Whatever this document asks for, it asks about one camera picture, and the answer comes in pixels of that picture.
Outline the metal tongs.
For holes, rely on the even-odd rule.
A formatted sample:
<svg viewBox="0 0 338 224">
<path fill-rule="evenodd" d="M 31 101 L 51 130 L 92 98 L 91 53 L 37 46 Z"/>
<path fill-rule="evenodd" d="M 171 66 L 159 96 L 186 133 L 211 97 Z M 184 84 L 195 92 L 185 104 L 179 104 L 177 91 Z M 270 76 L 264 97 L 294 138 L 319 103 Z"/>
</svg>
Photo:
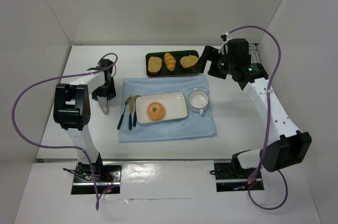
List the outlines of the metal tongs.
<svg viewBox="0 0 338 224">
<path fill-rule="evenodd" d="M 104 115 L 109 113 L 109 98 L 108 97 L 97 97 L 97 102 L 100 106 L 101 111 Z"/>
</svg>

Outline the white soup cup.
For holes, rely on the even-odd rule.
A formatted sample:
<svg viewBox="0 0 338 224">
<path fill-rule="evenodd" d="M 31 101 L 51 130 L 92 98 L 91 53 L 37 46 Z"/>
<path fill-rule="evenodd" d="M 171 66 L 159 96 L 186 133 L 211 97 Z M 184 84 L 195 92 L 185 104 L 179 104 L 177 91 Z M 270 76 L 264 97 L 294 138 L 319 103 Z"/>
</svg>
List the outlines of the white soup cup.
<svg viewBox="0 0 338 224">
<path fill-rule="evenodd" d="M 188 95 L 187 103 L 190 110 L 203 116 L 210 103 L 209 95 L 202 90 L 194 88 Z"/>
</svg>

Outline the orange bagel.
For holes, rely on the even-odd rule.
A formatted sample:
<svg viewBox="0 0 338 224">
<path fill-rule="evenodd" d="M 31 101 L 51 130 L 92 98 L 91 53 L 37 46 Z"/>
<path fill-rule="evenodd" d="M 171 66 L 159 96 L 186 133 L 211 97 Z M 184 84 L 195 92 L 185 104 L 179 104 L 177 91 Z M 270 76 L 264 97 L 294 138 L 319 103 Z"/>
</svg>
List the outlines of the orange bagel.
<svg viewBox="0 0 338 224">
<path fill-rule="evenodd" d="M 150 120 L 159 121 L 165 116 L 165 107 L 160 102 L 152 102 L 148 105 L 147 115 Z"/>
</svg>

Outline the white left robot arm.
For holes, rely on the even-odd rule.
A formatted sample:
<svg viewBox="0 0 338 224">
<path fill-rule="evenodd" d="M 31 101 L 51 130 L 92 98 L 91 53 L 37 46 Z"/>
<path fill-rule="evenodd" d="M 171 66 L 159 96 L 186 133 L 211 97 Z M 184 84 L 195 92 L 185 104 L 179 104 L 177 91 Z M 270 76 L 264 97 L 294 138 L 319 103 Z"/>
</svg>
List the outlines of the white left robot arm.
<svg viewBox="0 0 338 224">
<path fill-rule="evenodd" d="M 105 115 L 108 114 L 109 101 L 116 96 L 113 66 L 111 60 L 101 59 L 98 66 L 89 69 L 88 75 L 71 83 L 60 83 L 55 88 L 53 119 L 71 139 L 80 173 L 89 174 L 91 166 L 96 175 L 101 175 L 104 170 L 89 132 L 90 100 L 104 100 L 106 103 L 99 106 Z"/>
</svg>

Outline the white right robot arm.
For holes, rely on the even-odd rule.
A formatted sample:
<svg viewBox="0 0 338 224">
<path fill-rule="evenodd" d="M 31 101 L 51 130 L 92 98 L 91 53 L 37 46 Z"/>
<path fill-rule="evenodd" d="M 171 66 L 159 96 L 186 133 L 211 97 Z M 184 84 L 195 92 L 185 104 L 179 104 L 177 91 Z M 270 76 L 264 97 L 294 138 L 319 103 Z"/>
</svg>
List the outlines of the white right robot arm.
<svg viewBox="0 0 338 224">
<path fill-rule="evenodd" d="M 192 70 L 203 73 L 207 61 L 211 61 L 208 75 L 220 79 L 231 76 L 269 128 L 267 143 L 261 150 L 247 150 L 233 155 L 235 168 L 247 170 L 262 165 L 266 171 L 275 172 L 301 163 L 312 138 L 308 132 L 301 132 L 289 118 L 269 85 L 271 77 L 262 64 L 252 63 L 248 41 L 229 40 L 221 51 L 205 46 Z"/>
</svg>

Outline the right bread slice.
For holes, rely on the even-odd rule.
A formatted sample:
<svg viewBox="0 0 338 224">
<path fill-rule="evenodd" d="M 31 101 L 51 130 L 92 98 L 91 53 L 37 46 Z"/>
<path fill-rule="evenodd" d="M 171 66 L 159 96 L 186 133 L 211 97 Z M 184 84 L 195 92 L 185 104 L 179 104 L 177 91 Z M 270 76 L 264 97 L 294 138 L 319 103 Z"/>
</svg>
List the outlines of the right bread slice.
<svg viewBox="0 0 338 224">
<path fill-rule="evenodd" d="M 199 61 L 199 57 L 194 55 L 187 55 L 180 59 L 180 65 L 184 70 L 193 68 Z"/>
</svg>

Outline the bread slice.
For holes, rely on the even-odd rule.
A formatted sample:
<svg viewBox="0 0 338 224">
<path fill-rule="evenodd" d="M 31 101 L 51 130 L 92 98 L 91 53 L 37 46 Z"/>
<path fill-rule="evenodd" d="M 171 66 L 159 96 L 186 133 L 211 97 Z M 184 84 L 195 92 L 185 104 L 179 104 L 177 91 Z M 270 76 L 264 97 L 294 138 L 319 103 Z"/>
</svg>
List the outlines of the bread slice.
<svg viewBox="0 0 338 224">
<path fill-rule="evenodd" d="M 199 61 L 199 57 L 194 55 L 187 55 L 180 59 L 180 65 L 184 70 L 193 68 Z"/>
<path fill-rule="evenodd" d="M 159 57 L 150 57 L 148 61 L 148 72 L 150 74 L 158 74 L 162 68 L 162 59 Z"/>
</svg>

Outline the left bread slice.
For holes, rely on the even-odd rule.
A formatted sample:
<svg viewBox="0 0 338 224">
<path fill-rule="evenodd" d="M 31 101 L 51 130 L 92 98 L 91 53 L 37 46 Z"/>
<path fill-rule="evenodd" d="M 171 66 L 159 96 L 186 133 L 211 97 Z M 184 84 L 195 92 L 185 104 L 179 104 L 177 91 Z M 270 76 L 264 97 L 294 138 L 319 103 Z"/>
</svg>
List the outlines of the left bread slice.
<svg viewBox="0 0 338 224">
<path fill-rule="evenodd" d="M 150 74 L 158 74 L 162 68 L 162 59 L 159 57 L 150 57 L 148 61 L 148 72 Z"/>
</svg>

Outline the dark green tray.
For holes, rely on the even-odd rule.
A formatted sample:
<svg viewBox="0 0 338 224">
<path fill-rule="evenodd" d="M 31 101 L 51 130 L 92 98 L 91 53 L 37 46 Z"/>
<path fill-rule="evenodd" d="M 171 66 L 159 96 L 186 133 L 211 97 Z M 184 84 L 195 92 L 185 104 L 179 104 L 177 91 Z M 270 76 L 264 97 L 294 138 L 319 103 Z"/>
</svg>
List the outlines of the dark green tray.
<svg viewBox="0 0 338 224">
<path fill-rule="evenodd" d="M 183 57 L 186 57 L 188 55 L 195 56 L 199 58 L 199 54 L 196 50 L 183 50 L 183 51 L 170 51 L 169 53 L 175 58 L 176 65 L 175 69 L 173 71 L 169 71 L 167 66 L 164 62 L 164 55 L 166 52 L 153 52 L 148 53 L 145 55 L 145 61 L 146 61 L 146 74 L 150 78 L 160 78 L 160 77 L 178 77 L 178 76 L 192 76 L 197 75 L 199 73 L 193 72 L 191 68 L 184 69 L 181 64 L 180 60 Z M 159 58 L 162 60 L 162 65 L 159 68 L 159 70 L 151 72 L 149 69 L 149 61 L 150 58 Z"/>
</svg>

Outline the yellow croissant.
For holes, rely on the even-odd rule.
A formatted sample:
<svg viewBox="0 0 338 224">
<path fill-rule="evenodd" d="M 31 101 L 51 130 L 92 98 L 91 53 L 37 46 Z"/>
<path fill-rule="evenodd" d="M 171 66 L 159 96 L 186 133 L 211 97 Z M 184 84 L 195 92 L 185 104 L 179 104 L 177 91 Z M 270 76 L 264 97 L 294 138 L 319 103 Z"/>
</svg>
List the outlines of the yellow croissant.
<svg viewBox="0 0 338 224">
<path fill-rule="evenodd" d="M 164 62 L 165 62 L 165 65 L 166 65 L 168 71 L 173 72 L 175 70 L 176 59 L 169 52 L 166 52 L 164 54 Z"/>
</svg>

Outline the white rectangular plate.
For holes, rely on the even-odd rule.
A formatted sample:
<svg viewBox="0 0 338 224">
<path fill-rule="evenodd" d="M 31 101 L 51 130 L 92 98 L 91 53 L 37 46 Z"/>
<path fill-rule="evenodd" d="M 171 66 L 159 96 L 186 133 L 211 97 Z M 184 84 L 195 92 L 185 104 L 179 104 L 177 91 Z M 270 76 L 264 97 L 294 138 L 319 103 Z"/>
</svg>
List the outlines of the white rectangular plate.
<svg viewBox="0 0 338 224">
<path fill-rule="evenodd" d="M 183 93 L 178 91 L 138 97 L 136 115 L 139 124 L 149 124 L 186 118 L 188 110 Z"/>
</svg>

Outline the light blue cloth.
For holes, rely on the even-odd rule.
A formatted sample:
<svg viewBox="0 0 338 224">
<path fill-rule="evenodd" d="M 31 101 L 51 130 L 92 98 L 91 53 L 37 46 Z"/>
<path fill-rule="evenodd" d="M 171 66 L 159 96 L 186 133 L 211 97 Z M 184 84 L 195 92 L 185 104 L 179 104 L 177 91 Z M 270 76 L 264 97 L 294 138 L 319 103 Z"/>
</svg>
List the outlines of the light blue cloth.
<svg viewBox="0 0 338 224">
<path fill-rule="evenodd" d="M 141 97 L 180 91 L 185 97 L 188 116 L 183 119 L 165 122 L 138 123 L 132 130 L 128 128 L 129 116 L 125 116 L 123 119 L 124 123 L 119 129 L 118 141 L 120 143 L 158 142 L 196 139 L 216 135 L 216 125 L 210 105 L 205 110 L 203 116 L 189 109 L 187 98 L 194 88 L 202 90 L 207 94 L 209 93 L 209 85 L 205 75 L 124 79 L 122 100 L 135 95 L 140 95 Z"/>
</svg>

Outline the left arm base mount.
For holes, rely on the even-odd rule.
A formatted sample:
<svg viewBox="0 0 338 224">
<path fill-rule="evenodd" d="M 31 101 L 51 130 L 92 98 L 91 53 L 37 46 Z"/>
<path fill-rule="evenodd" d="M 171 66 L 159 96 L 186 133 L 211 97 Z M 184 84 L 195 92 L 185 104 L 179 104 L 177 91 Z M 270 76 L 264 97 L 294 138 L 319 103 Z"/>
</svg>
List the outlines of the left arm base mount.
<svg viewBox="0 0 338 224">
<path fill-rule="evenodd" d="M 73 175 L 72 195 L 95 194 L 93 177 L 89 169 L 80 171 L 79 167 L 74 169 L 64 167 L 63 170 Z M 121 172 L 121 163 L 103 162 L 101 174 L 95 172 L 94 176 L 98 193 L 102 194 L 107 190 L 106 194 L 120 194 Z"/>
</svg>

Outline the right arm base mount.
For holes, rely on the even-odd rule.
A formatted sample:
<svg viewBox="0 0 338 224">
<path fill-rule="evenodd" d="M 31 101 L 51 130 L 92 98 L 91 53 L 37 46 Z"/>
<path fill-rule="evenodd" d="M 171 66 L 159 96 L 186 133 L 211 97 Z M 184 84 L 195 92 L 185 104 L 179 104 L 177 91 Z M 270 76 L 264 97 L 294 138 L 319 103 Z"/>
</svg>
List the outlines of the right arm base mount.
<svg viewBox="0 0 338 224">
<path fill-rule="evenodd" d="M 252 190 L 264 190 L 261 174 L 254 183 L 248 183 L 248 177 L 254 169 L 234 170 L 230 162 L 215 162 L 214 168 L 209 173 L 215 177 L 217 192 L 239 192 Z"/>
</svg>

